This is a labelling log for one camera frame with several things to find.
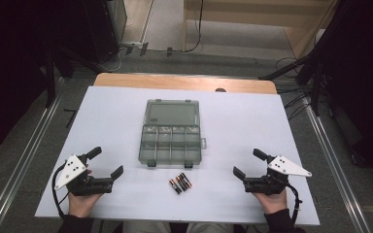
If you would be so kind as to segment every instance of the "hand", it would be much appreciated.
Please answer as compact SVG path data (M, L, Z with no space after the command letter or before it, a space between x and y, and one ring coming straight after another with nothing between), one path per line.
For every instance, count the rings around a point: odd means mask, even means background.
M75 196L71 192L68 194L69 215L77 217L88 217L93 206L103 193L90 196Z
M269 215L287 208L287 191L284 189L280 194L265 195L263 193L254 193L261 203L264 212Z

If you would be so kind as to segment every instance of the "metal rail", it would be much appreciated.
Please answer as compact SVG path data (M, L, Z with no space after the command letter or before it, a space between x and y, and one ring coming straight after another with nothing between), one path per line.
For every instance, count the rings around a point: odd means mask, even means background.
M311 99L309 97L303 98L304 104L310 103ZM353 189L351 188L341 164L338 161L337 155L326 136L325 130L322 125L321 118L315 116L311 107L307 108L308 117L313 124L314 130L316 131L317 137L322 146L323 153L325 155L326 161L328 162L329 168L332 172L335 182L337 183L338 189L340 190L341 196L344 200L345 206L348 213L350 214L353 225L356 232L370 233L371 230L362 212L361 206L356 200Z
M52 104L44 110L44 113L41 116L41 119L39 120L39 123L35 128L31 138L29 139L29 142L26 145L26 148L23 151L22 156L20 157L17 163L14 172L11 174L7 184L0 193L0 225L5 218L7 211L11 207L11 204L15 199L17 190L20 187L23 177L25 176L29 168L29 165L32 162L32 159L35 155L35 152L38 149L41 140L45 135L48 125L51 123L51 119L59 104L59 99L62 94L64 84L65 81L62 78L60 78L57 83L58 93L55 96L55 99L53 100Z

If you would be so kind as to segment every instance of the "wire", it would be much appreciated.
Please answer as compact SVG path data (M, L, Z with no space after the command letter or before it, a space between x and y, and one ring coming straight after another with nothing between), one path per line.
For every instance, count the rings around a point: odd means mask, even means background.
M298 102L299 100L301 100L302 98L305 97L305 93L302 93L300 95L298 95L297 97L295 97L293 100L289 101L287 104L284 105L284 108L288 108L292 105L294 105L296 102Z
M192 1L192 8L195 10L195 0ZM196 29L196 31L199 33L199 27L198 27L198 24L196 24L196 21L197 21L197 20L196 20L196 19L197 19L196 11L193 11L193 16L194 16L194 18L195 18L195 21L194 21L195 29Z
M278 69L278 63L280 63L281 61L286 60L286 59L294 59L294 60L296 61L296 58L294 58L294 57L284 57L284 58L279 59L279 60L275 63L275 69L276 69L277 71L280 70L280 69ZM288 76L288 75L286 75L286 74L283 74L283 76L285 76L285 77L287 77L287 78L296 78L296 77L298 76L298 71L297 71L296 69L293 69L293 70L294 70L295 73L296 73L295 76Z
M55 171L55 173L53 174L53 177L52 177L52 195L53 195L53 201L55 202L56 208L58 209L58 214L59 214L59 216L62 219L65 218L65 214L63 214L63 212L62 212L62 210L60 209L60 206L59 206L59 202L58 202L58 199L57 199L57 196L56 196L55 182L56 182L56 176L58 175L58 173L60 171L62 171L62 169L64 167L65 167L65 164L63 164L60 167L58 167L58 169Z
M62 200L60 200L60 202L59 202L59 205L66 199L66 197L68 196L68 194L69 194L69 191L68 191L68 193L66 193L66 195L62 198Z
M292 120L294 117L300 115L302 113L302 111L304 111L305 109L308 108L308 106L310 106L310 104L304 104L304 105L301 105L301 106L298 106L298 108L296 108L292 114L288 117L288 120Z
M293 212L292 212L292 223L295 223L296 222L296 218L298 217L299 204L301 204L302 201L299 200L298 191L296 190L295 187L293 187L289 183L287 183L287 187L289 187L292 190L292 193L295 196L295 206L294 206Z
M127 18L132 19L132 21L131 21L131 23L126 24L125 27L131 26L132 24L134 24L134 18L133 17L127 17Z
M187 53L187 52L194 51L199 46L199 44L201 44L201 22L202 22L203 9L204 9L204 0L201 0L201 8L200 8L200 11L199 11L199 23L198 23L198 27L197 27L198 42L196 42L196 45L192 49L190 49L190 50L148 50L148 51L179 52L179 53Z
M104 67L104 66L101 65L101 64L98 64L98 66L102 67L102 69L104 69L104 70L106 70L106 71L108 71L108 72L115 72L115 71L117 71L117 70L120 68L120 65L122 65L122 61L120 60L120 53L123 52L123 51L125 51L125 50L127 50L127 48L122 49L122 50L120 50L120 51L118 52L118 61L119 61L119 66L118 66L118 68L113 69L113 70L110 70L110 69Z

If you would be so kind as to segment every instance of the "plastic organizer box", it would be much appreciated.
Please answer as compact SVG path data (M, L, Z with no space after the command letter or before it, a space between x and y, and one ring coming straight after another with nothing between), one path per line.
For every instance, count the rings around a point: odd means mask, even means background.
M142 128L139 160L149 167L157 164L201 162L199 103L192 100L149 100Z

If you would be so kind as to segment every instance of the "battery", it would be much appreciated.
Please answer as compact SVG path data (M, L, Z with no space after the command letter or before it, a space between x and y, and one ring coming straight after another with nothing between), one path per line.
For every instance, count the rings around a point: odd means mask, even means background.
M180 187L183 189L183 191L187 191L187 184L184 183L184 181L181 179L181 177L178 176L176 178L176 180L177 180L178 184L180 185Z
M187 176L184 173L181 173L181 178L183 179L184 183L186 183L187 187L192 187L192 183L187 179Z
M177 194L180 194L182 192L173 180L169 180L169 183L171 184L172 188L174 188L174 190L177 192Z

